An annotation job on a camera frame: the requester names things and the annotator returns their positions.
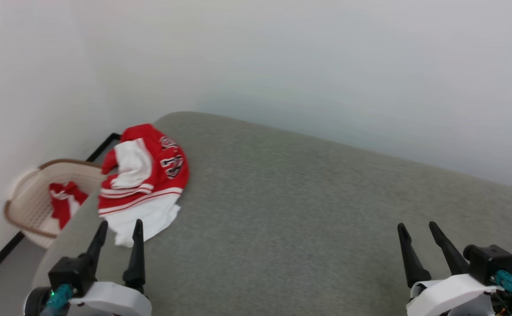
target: printed lettering on shirt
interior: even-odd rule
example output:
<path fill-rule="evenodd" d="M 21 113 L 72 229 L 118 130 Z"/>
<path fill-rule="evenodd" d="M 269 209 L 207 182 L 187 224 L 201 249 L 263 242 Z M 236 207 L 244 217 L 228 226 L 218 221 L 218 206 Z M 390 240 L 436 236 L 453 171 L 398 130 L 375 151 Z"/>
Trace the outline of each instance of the printed lettering on shirt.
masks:
<path fill-rule="evenodd" d="M 181 154 L 177 154 L 176 156 L 168 159 L 163 159 L 160 161 L 160 164 L 163 166 L 164 171 L 166 172 L 166 176 L 169 179 L 174 179 L 182 169 L 182 165 L 184 164 L 184 160 Z"/>
<path fill-rule="evenodd" d="M 160 145 L 162 146 L 162 149 L 170 148 L 170 147 L 178 147 L 176 142 L 172 140 L 172 138 L 163 136 L 160 138 Z"/>

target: black baseboard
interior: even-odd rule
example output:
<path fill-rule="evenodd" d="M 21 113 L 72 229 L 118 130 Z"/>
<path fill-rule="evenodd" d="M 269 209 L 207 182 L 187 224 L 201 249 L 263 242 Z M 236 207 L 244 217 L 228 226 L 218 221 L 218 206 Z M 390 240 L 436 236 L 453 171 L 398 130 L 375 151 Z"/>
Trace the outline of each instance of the black baseboard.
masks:
<path fill-rule="evenodd" d="M 87 162 L 93 162 L 96 160 L 104 150 L 113 142 L 114 140 L 119 140 L 121 135 L 112 133 L 104 142 L 96 149 L 94 152 L 86 159 Z M 12 252 L 14 248 L 24 239 L 24 234 L 18 232 L 14 238 L 12 238 L 6 246 L 0 251 L 0 264 L 5 260 L 5 258 Z"/>

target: robotic arm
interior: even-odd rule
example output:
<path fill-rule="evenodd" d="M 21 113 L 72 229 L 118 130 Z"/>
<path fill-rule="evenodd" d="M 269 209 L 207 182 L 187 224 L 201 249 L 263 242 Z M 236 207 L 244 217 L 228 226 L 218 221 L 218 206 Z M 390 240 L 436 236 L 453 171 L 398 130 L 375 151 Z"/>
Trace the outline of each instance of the robotic arm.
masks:
<path fill-rule="evenodd" d="M 512 254 L 494 244 L 486 248 L 471 244 L 464 249 L 463 258 L 435 222 L 430 222 L 430 230 L 452 276 L 431 280 L 412 247 L 408 230 L 398 224 L 404 270 L 411 289 L 406 305 L 408 316 L 512 315 Z"/>
<path fill-rule="evenodd" d="M 124 285 L 98 282 L 96 268 L 107 234 L 107 222 L 98 228 L 88 250 L 77 258 L 62 257 L 49 271 L 50 287 L 32 290 L 25 301 L 25 316 L 151 316 L 144 295 L 145 251 L 143 224 L 137 220 L 133 250 Z"/>

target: black cable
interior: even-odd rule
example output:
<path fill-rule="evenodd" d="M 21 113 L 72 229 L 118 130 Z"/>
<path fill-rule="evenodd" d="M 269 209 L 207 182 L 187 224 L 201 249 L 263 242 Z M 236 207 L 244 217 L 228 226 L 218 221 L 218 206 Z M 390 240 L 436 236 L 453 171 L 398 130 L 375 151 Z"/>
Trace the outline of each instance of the black cable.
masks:
<path fill-rule="evenodd" d="M 496 293 L 495 295 L 495 298 L 497 298 L 500 303 L 503 305 L 503 308 L 505 308 L 505 312 L 507 313 L 508 316 L 511 316 L 511 313 L 509 312 L 509 308 L 507 308 L 507 305 L 505 304 L 505 302 L 501 299 L 500 297 L 500 294 Z"/>

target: red fabric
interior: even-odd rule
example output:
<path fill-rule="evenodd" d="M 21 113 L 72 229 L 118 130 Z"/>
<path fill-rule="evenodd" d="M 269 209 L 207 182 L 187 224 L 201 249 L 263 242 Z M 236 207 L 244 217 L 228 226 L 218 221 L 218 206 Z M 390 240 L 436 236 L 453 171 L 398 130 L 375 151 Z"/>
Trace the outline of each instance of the red fabric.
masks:
<path fill-rule="evenodd" d="M 126 129 L 121 136 L 121 142 L 137 140 L 138 138 L 143 139 L 145 147 L 153 160 L 152 174 L 143 183 L 151 184 L 153 188 L 151 190 L 150 188 L 139 190 L 139 186 L 136 187 L 137 193 L 129 194 L 133 189 L 118 190 L 111 187 L 111 180 L 117 175 L 108 176 L 107 180 L 102 183 L 102 188 L 116 190 L 121 193 L 118 194 L 112 191 L 110 194 L 101 194 L 98 205 L 100 214 L 124 210 L 167 194 L 181 194 L 183 188 L 186 187 L 190 172 L 186 155 L 180 146 L 168 136 L 156 130 L 151 124 L 142 124 Z M 116 165 L 116 153 L 115 150 L 111 150 L 104 160 L 102 170 L 107 173 Z"/>
<path fill-rule="evenodd" d="M 64 198 L 54 196 L 56 194 L 63 194 Z M 51 206 L 53 206 L 53 214 L 51 217 L 59 220 L 59 227 L 63 229 L 71 219 L 71 207 L 69 204 L 68 196 L 73 196 L 75 201 L 80 205 L 84 203 L 88 195 L 82 192 L 75 182 L 69 182 L 66 186 L 61 183 L 49 184 L 49 196 L 51 197 Z"/>

